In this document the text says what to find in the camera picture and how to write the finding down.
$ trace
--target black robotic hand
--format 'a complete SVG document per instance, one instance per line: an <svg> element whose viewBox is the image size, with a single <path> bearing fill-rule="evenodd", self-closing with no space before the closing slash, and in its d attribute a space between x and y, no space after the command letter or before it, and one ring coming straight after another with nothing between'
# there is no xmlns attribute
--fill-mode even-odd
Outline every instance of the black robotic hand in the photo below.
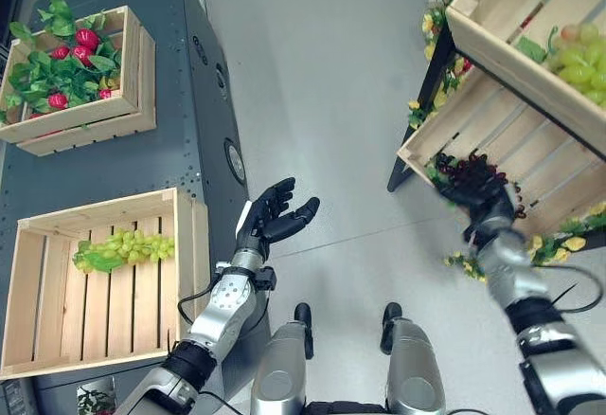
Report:
<svg viewBox="0 0 606 415"><path fill-rule="evenodd" d="M236 250L255 249L267 260L269 245L293 236L309 224L320 207L320 199L312 197L295 211L280 216L293 198L294 178L271 186L253 202L236 237Z"/></svg>
<svg viewBox="0 0 606 415"><path fill-rule="evenodd" d="M449 183L437 182L436 188L451 202L469 209L471 225L464 232L465 241L475 232L474 243L483 247L499 228L511 226L515 219L506 189L508 181L504 173L497 173L494 166L487 164L485 154L472 153L456 167L449 166L450 157L443 153L437 156L438 169L448 169Z"/></svg>

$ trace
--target wooden box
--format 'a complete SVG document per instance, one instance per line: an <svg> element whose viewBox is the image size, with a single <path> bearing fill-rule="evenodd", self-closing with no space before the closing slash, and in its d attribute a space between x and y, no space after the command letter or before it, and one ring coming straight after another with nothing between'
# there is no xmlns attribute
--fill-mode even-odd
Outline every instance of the wooden box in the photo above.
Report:
<svg viewBox="0 0 606 415"><path fill-rule="evenodd" d="M398 155L431 183L424 166L436 153L466 158L474 150L519 183L527 217L515 225L525 233L556 231L606 199L606 164L477 68Z"/></svg>
<svg viewBox="0 0 606 415"><path fill-rule="evenodd" d="M72 263L78 241L114 227L174 236L174 258L85 275ZM206 207L175 188L20 220L0 380L166 355L186 332L178 299L209 272Z"/></svg>
<svg viewBox="0 0 606 415"><path fill-rule="evenodd" d="M446 16L458 49L606 154L606 110L510 45L525 35L547 47L553 26L588 21L604 34L604 0L453 0Z"/></svg>
<svg viewBox="0 0 606 415"><path fill-rule="evenodd" d="M109 36L116 48L122 48L120 89L111 98L34 119L28 119L31 109L27 104L19 106L21 120L10 125L0 123L0 139L42 156L156 127L155 42L128 7L103 13L106 23L101 33ZM43 51L52 51L63 44L43 31L34 37L36 48ZM20 40L12 41L0 87L0 108L6 109L6 95L13 91L10 70L16 63L26 61L30 51Z"/></svg>

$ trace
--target cable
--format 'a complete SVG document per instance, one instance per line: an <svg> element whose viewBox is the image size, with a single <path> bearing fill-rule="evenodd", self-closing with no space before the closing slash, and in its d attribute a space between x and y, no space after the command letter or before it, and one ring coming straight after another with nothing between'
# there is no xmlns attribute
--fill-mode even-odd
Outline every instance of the cable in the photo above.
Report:
<svg viewBox="0 0 606 415"><path fill-rule="evenodd" d="M575 265L565 265L565 266L541 266L541 265L532 265L535 268L541 268L541 269L547 269L547 270L568 270L568 271L576 271L577 273L581 273L582 275L586 276L587 278L589 278L597 287L597 296L596 298L594 298L594 300L589 303L586 304L585 306L581 306L579 308L569 308L569 309L559 309L558 311L561 314L578 314L578 313L584 313L586 311L590 311L592 309L594 309L596 306L599 305L599 303L602 301L602 299L604 298L604 286L602 285L601 281L589 270L586 270L584 268L580 268L578 266ZM573 284L571 287L568 287L566 290L564 290L561 294L559 294L556 299L554 301L552 301L552 305L556 303L556 301L559 301L564 295L566 295L568 292L570 292L572 289L574 289L576 286L576 284Z"/></svg>
<svg viewBox="0 0 606 415"><path fill-rule="evenodd" d="M193 301L194 299L199 298L199 297L203 297L207 293L211 292L212 289L215 287L215 285L217 285L217 282L219 282L220 279L221 279L221 275L219 275L217 273L213 274L212 275L212 279L210 280L210 282L208 283L207 287L202 292L198 292L197 294L193 294L193 295L190 295L188 297L181 298L179 300L179 302L177 303L177 309L179 310L179 314L181 315L181 317L183 318L183 320L185 322L187 322L189 325L193 325L193 322L191 321L191 319L189 318L189 316L184 311L184 309L183 309L183 303L187 303L188 301Z"/></svg>
<svg viewBox="0 0 606 415"><path fill-rule="evenodd" d="M238 340L242 341L243 339L246 339L259 325L259 323L261 323L261 321L265 318L265 316L267 315L267 308L269 307L269 298L270 298L271 292L267 295L267 300L265 301L265 307L263 308L263 314L261 314L261 317L258 318L257 322L255 322L255 325L253 325L252 327L250 327L246 333L242 334Z"/></svg>
<svg viewBox="0 0 606 415"><path fill-rule="evenodd" d="M471 413L479 413L480 415L489 415L486 412L483 412L482 410L478 410L477 408L458 408L456 410L451 410L450 412L447 412L446 415L455 415L456 413L462 413L462 412L471 412Z"/></svg>
<svg viewBox="0 0 606 415"><path fill-rule="evenodd" d="M215 398L221 404L223 404L224 406L226 406L227 408L229 408L232 412L234 412L234 413L236 413L238 415L244 415L242 412L240 412L239 410L237 410L235 407L233 407L229 403L227 403L227 401L225 401L225 399L220 398L215 393L211 393L210 391L200 391L198 394L200 394L200 395L207 394L208 396L211 396L211 397Z"/></svg>

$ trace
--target gray floor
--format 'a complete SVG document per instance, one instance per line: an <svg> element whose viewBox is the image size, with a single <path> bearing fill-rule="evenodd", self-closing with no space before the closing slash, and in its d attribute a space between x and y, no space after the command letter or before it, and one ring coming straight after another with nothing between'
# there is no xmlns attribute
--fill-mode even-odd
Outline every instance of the gray floor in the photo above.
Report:
<svg viewBox="0 0 606 415"><path fill-rule="evenodd" d="M426 67L425 0L206 2L230 66L251 194L293 175L296 203L322 200L314 223L275 246L270 262L272 327L300 300L313 309L309 398L383 400L380 317L397 300L434 342L448 408L531 413L502 313L484 284L441 263L461 248L454 212L419 179L385 190ZM578 260L605 276L603 252ZM555 291L564 280L552 279ZM568 302L584 297L580 289ZM604 305L571 320L605 357Z"/></svg>

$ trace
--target fruit display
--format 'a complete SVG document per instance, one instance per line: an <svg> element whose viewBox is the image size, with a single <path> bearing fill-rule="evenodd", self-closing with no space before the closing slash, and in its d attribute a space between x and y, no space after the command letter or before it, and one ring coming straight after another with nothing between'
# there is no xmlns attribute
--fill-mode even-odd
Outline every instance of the fruit display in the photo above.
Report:
<svg viewBox="0 0 606 415"><path fill-rule="evenodd" d="M549 40L547 65L587 99L606 109L606 35L594 24L567 25Z"/></svg>
<svg viewBox="0 0 606 415"><path fill-rule="evenodd" d="M84 272L93 270L111 273L124 264L158 262L174 256L174 238L162 235L145 236L141 230L118 229L105 243L94 244L90 240L78 243L78 252L72 262Z"/></svg>
<svg viewBox="0 0 606 415"><path fill-rule="evenodd" d="M45 32L60 42L48 52L37 50L29 28L19 22L10 24L12 35L31 51L26 61L15 63L6 73L13 92L6 95L6 110L0 110L0 121L5 124L22 119L24 103L33 112L25 118L32 119L107 99L111 90L119 88L121 50L100 33L105 25L103 13L76 23L63 0L50 0L48 10L38 12Z"/></svg>

